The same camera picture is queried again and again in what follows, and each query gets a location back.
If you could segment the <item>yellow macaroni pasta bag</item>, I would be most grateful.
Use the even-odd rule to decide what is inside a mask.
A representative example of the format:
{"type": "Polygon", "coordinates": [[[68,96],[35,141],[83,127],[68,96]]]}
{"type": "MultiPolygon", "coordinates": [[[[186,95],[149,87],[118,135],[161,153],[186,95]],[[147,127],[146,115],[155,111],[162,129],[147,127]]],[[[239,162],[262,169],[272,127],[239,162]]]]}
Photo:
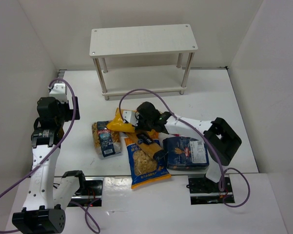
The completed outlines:
{"type": "Polygon", "coordinates": [[[106,126],[109,130],[115,131],[115,132],[124,132],[124,133],[135,132],[135,128],[132,124],[123,122],[119,113],[119,108],[116,109],[114,119],[110,121],[106,126]]]}

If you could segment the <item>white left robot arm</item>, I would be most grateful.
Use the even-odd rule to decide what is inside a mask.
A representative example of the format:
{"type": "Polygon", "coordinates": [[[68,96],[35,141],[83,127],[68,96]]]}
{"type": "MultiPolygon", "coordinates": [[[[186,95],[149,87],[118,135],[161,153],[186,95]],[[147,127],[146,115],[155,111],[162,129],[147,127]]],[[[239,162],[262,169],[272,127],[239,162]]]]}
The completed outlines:
{"type": "Polygon", "coordinates": [[[65,209],[75,192],[84,188],[82,171],[64,173],[57,188],[54,176],[63,139],[63,125],[71,121],[73,111],[67,102],[54,97],[37,101],[39,117],[31,136],[32,175],[22,211],[13,213],[12,223],[23,234],[60,234],[64,230],[65,209]]]}

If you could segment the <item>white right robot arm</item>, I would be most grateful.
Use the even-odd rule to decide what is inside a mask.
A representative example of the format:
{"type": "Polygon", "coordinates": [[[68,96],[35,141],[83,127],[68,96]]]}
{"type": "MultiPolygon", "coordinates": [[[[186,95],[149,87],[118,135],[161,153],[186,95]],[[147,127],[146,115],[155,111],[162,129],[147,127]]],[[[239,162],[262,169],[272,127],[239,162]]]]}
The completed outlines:
{"type": "Polygon", "coordinates": [[[168,135],[201,139],[213,161],[206,178],[217,183],[219,190],[224,191],[224,171],[242,144],[241,138],[226,120],[220,117],[215,120],[185,118],[170,109],[160,112],[152,103],[144,102],[134,114],[134,126],[144,131],[155,130],[168,135]]]}

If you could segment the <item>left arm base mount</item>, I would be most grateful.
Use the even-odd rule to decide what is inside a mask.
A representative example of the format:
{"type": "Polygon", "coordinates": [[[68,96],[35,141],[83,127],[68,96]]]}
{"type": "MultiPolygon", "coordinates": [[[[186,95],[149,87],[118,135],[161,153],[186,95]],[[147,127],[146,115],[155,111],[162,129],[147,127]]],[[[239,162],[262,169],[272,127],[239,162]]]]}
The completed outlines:
{"type": "Polygon", "coordinates": [[[84,182],[85,188],[75,192],[71,200],[86,208],[100,207],[102,204],[103,177],[87,176],[84,182]]]}

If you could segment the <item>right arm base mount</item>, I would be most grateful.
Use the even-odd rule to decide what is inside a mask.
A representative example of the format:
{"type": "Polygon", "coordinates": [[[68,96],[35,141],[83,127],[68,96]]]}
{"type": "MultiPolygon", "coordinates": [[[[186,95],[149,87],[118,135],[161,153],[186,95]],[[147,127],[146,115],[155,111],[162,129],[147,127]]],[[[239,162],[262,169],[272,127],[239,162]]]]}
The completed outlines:
{"type": "Polygon", "coordinates": [[[231,180],[225,176],[225,190],[221,192],[218,184],[205,176],[189,176],[186,185],[190,192],[192,205],[223,204],[223,199],[229,204],[235,203],[231,180]]]}

